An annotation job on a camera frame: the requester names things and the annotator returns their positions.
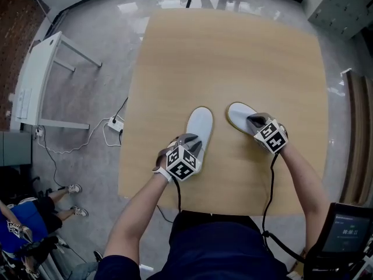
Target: desk leg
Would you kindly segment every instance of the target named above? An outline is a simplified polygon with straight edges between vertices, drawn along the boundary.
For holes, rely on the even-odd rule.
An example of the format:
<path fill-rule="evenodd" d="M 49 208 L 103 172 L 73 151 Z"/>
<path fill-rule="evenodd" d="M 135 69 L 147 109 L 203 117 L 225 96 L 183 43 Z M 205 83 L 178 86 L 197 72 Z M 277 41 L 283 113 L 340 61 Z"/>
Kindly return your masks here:
<path fill-rule="evenodd" d="M 66 63 L 65 61 L 57 58 L 57 57 L 54 57 L 54 60 L 53 60 L 55 63 L 59 64 L 60 66 L 64 67 L 64 68 L 67 68 L 69 69 L 70 71 L 72 72 L 75 72 L 75 67 L 74 66 L 71 66 L 69 65 L 68 63 Z"/>
<path fill-rule="evenodd" d="M 99 68 L 103 65 L 103 63 L 99 60 L 96 60 L 94 57 L 89 55 L 86 51 L 82 50 L 78 47 L 72 40 L 65 37 L 63 34 L 61 35 L 61 43 L 73 50 L 75 53 L 79 54 L 83 58 L 87 59 L 88 61 L 96 64 Z"/>
<path fill-rule="evenodd" d="M 77 124 L 75 122 L 66 122 L 49 119 L 39 119 L 40 125 L 46 125 L 47 127 L 59 127 L 59 128 L 80 128 L 84 130 L 89 129 L 89 124 Z"/>

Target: white desk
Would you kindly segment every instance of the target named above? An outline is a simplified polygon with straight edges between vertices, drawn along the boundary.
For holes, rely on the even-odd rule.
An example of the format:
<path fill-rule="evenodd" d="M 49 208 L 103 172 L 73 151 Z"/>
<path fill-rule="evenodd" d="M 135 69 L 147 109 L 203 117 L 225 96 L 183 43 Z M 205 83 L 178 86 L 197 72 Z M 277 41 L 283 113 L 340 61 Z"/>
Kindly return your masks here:
<path fill-rule="evenodd" d="M 41 118 L 45 88 L 47 87 L 53 62 L 72 72 L 75 71 L 75 67 L 56 57 L 60 44 L 70 48 L 94 65 L 98 67 L 102 66 L 101 61 L 96 60 L 89 53 L 78 47 L 70 39 L 62 35 L 61 31 L 42 41 L 33 47 L 21 79 L 21 86 L 17 97 L 16 121 L 30 125 L 89 129 L 89 124 Z"/>

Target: white cable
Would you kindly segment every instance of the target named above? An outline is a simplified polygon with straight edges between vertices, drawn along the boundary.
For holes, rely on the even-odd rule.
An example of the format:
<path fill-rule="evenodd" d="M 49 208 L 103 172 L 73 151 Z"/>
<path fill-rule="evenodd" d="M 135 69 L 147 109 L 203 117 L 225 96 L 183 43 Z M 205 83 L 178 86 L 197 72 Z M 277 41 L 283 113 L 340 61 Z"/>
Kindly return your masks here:
<path fill-rule="evenodd" d="M 91 134 L 90 134 L 89 137 L 88 137 L 87 142 L 84 143 L 84 144 L 82 144 L 82 145 L 80 145 L 80 147 L 78 147 L 78 148 L 73 148 L 72 150 L 65 150 L 65 151 L 63 151 L 63 152 L 60 152 L 60 151 L 54 151 L 53 149 L 51 149 L 51 148 L 49 148 L 49 147 L 47 147 L 47 149 L 48 149 L 50 152 L 59 153 L 60 155 L 63 155 L 64 153 L 71 153 L 71 152 L 73 152 L 73 151 L 78 151 L 78 150 L 79 150 L 80 148 L 82 148 L 83 146 L 88 145 L 88 143 L 89 143 L 89 141 L 90 141 L 90 139 L 91 139 L 91 137 L 92 137 L 93 132 L 96 130 L 96 128 L 98 128 L 98 126 L 101 124 L 101 122 L 103 122 L 104 120 L 109 120 L 109 119 L 111 119 L 111 118 L 113 118 L 113 117 L 114 117 L 114 115 L 111 116 L 111 117 L 109 117 L 109 118 L 103 118 L 103 119 L 101 119 L 101 121 L 100 121 L 100 122 L 99 122 L 99 123 L 98 123 L 98 124 L 93 128 Z M 124 121 L 124 119 L 123 119 L 122 117 L 120 117 L 119 115 L 117 115 L 117 117 L 120 118 L 122 121 Z M 105 133 L 104 133 L 104 127 L 103 127 L 103 134 L 104 134 L 104 138 L 105 138 L 106 145 L 107 145 L 107 146 L 120 146 L 120 145 L 109 145 L 109 144 L 107 143 L 107 141 L 106 141 L 106 136 L 105 136 Z M 37 143 L 38 143 L 41 147 L 45 148 L 45 145 L 42 145 L 42 144 L 39 142 L 39 136 L 37 137 Z"/>

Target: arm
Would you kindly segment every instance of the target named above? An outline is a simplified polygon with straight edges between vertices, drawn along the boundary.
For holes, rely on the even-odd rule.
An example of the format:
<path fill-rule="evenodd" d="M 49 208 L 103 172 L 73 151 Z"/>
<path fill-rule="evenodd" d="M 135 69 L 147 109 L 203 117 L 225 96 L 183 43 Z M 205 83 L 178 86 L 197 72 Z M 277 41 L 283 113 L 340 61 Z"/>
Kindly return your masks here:
<path fill-rule="evenodd" d="M 302 206 L 306 223 L 306 251 L 317 242 L 328 214 L 330 202 L 320 177 L 289 142 L 281 150 Z"/>
<path fill-rule="evenodd" d="M 13 222 L 14 224 L 21 225 L 18 218 L 13 214 L 13 212 L 0 200 L 0 211 L 6 219 Z"/>
<path fill-rule="evenodd" d="M 139 264 L 140 239 L 167 184 L 163 175 L 154 174 L 130 200 L 111 230 L 104 257 L 122 255 Z"/>

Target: navy shirt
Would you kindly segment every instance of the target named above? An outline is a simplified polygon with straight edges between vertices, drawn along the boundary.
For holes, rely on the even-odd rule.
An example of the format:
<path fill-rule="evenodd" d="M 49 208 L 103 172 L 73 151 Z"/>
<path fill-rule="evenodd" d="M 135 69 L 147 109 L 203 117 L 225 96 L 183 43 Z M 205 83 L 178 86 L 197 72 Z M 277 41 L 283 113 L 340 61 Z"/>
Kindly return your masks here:
<path fill-rule="evenodd" d="M 261 234 L 232 222 L 207 223 L 180 232 L 163 269 L 151 280 L 287 279 L 286 266 L 270 255 Z M 95 280 L 140 280 L 131 259 L 111 255 L 98 265 Z"/>

